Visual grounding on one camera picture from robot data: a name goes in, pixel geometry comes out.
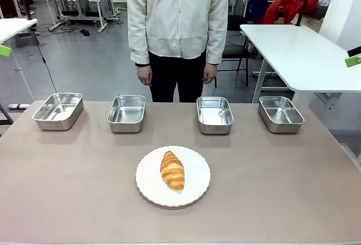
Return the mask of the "stainless steel rectangular container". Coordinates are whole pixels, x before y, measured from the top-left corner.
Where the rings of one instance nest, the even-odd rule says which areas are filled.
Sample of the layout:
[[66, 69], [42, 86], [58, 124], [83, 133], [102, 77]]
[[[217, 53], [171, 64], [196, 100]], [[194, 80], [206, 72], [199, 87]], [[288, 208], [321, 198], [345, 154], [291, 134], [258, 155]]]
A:
[[259, 97], [258, 112], [267, 129], [274, 134], [298, 133], [305, 119], [286, 97]]
[[118, 95], [110, 107], [107, 121], [113, 133], [139, 133], [143, 128], [146, 98]]
[[80, 93], [51, 94], [33, 114], [32, 119], [41, 130], [69, 130], [83, 110]]
[[199, 97], [196, 102], [199, 129], [202, 134], [226, 135], [234, 117], [228, 100], [223, 97]]

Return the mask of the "golden croissant bread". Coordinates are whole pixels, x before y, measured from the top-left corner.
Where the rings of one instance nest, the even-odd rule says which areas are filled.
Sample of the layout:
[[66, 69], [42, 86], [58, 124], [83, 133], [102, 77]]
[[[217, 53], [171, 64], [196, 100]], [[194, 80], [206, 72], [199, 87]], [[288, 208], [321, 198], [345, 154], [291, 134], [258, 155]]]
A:
[[160, 165], [160, 174], [170, 189], [180, 193], [184, 190], [184, 166], [173, 152], [167, 151], [165, 153]]

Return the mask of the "person's right hand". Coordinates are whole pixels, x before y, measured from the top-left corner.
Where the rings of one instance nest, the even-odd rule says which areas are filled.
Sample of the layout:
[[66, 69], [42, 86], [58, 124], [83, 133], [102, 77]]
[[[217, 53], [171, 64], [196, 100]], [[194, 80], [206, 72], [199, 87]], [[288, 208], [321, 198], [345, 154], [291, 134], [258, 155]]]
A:
[[150, 65], [137, 66], [139, 81], [145, 86], [152, 86], [152, 69]]

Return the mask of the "person's left hand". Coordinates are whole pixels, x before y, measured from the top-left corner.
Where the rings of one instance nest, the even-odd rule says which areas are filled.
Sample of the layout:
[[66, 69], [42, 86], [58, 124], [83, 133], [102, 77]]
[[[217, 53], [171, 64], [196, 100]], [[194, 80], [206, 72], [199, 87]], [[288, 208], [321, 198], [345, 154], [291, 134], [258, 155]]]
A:
[[211, 83], [217, 76], [218, 68], [215, 64], [206, 63], [204, 68], [203, 84]]

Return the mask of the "white desk with black pole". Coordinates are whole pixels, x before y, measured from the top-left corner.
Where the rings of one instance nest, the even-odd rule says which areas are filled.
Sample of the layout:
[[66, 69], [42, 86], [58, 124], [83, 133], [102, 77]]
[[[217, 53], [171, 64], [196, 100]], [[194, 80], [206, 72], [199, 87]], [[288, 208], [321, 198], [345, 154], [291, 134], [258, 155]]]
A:
[[37, 19], [11, 18], [0, 19], [0, 44], [4, 43], [11, 37], [19, 34], [37, 23]]

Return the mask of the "white side table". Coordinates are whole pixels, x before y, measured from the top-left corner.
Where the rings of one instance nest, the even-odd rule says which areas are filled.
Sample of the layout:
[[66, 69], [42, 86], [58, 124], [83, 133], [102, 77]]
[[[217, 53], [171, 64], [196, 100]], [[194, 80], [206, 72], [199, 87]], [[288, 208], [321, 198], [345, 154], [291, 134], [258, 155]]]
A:
[[308, 27], [243, 24], [240, 29], [291, 90], [361, 93], [361, 65], [347, 67], [346, 50]]

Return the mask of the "red jacket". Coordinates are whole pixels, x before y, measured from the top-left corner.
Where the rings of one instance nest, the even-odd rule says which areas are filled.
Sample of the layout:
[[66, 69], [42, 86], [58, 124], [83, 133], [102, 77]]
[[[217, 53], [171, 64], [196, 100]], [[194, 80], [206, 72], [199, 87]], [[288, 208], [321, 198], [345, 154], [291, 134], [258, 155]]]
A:
[[[290, 23], [297, 14], [301, 13], [302, 6], [305, 0], [274, 0], [268, 7], [262, 24], [275, 24], [279, 20], [279, 8], [283, 11], [284, 23]], [[310, 14], [316, 11], [319, 0], [308, 0], [305, 8], [305, 14]]]

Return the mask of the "black chair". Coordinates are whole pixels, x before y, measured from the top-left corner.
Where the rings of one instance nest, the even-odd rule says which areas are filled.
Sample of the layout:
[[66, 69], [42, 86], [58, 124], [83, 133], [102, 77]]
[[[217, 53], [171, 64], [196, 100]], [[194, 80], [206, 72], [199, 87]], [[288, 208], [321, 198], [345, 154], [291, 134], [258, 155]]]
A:
[[[247, 24], [246, 19], [241, 15], [228, 15], [227, 31], [240, 31], [240, 26]], [[245, 86], [249, 86], [249, 58], [250, 53], [247, 49], [248, 39], [244, 38], [242, 45], [226, 44], [224, 47], [222, 61], [235, 62], [238, 61], [237, 68], [234, 69], [221, 69], [219, 72], [245, 72]]]

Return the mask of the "person's black trousers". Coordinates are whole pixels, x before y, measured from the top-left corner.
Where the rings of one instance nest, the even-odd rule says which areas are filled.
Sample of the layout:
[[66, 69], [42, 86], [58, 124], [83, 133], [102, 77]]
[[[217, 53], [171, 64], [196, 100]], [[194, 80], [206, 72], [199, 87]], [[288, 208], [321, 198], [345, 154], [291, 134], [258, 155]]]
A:
[[205, 52], [195, 59], [149, 53], [149, 64], [152, 70], [150, 91], [153, 102], [173, 102], [175, 89], [178, 89], [181, 103], [195, 103], [202, 95]]

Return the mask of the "person's cream shirt torso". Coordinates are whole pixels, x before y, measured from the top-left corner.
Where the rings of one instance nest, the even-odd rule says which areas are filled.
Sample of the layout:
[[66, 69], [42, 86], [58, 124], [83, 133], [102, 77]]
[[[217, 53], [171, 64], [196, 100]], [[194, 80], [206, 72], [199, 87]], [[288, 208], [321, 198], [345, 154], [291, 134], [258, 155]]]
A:
[[219, 64], [226, 43], [228, 0], [127, 0], [130, 59], [149, 53]]

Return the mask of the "white scalloped plate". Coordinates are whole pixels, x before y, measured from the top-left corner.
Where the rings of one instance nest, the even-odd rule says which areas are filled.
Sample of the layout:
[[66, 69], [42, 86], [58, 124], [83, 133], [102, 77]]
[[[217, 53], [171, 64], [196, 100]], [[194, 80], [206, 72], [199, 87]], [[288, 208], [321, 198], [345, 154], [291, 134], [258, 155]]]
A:
[[[162, 179], [161, 161], [171, 151], [183, 164], [185, 185], [182, 192], [172, 190]], [[149, 152], [138, 164], [135, 183], [149, 201], [164, 207], [181, 207], [200, 199], [210, 185], [210, 168], [198, 152], [183, 146], [164, 146]]]

